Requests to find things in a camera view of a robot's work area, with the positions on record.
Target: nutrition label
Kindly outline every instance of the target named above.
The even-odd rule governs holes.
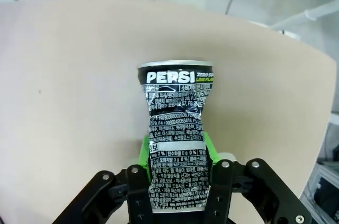
[[[212,81],[203,82],[142,85],[150,111],[149,195],[154,209],[206,203],[209,170],[201,112]]]

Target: can lid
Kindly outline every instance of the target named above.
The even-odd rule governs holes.
[[[169,61],[151,61],[138,66],[138,69],[151,66],[163,65],[196,65],[196,66],[212,66],[210,61],[194,61],[194,60],[169,60]]]

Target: bolt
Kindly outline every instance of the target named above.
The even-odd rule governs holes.
[[[137,173],[139,169],[137,167],[132,168],[132,173]]]
[[[228,162],[222,162],[221,166],[224,167],[224,168],[227,168],[227,167],[229,167],[229,163]]]
[[[252,167],[258,168],[260,165],[258,162],[252,162]]]
[[[103,178],[104,180],[108,180],[108,179],[110,178],[110,176],[109,176],[108,174],[105,174],[105,175],[102,176],[102,178]]]
[[[305,218],[301,215],[296,216],[296,223],[302,224],[305,221]]]

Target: beige table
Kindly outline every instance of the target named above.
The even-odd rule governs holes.
[[[215,64],[203,113],[217,150],[265,159],[299,195],[320,148],[335,62],[240,19],[133,0],[0,5],[0,215],[51,223],[97,172],[138,155],[148,111],[138,64]],[[261,223],[234,196],[230,217]],[[126,206],[114,223],[127,223]]]

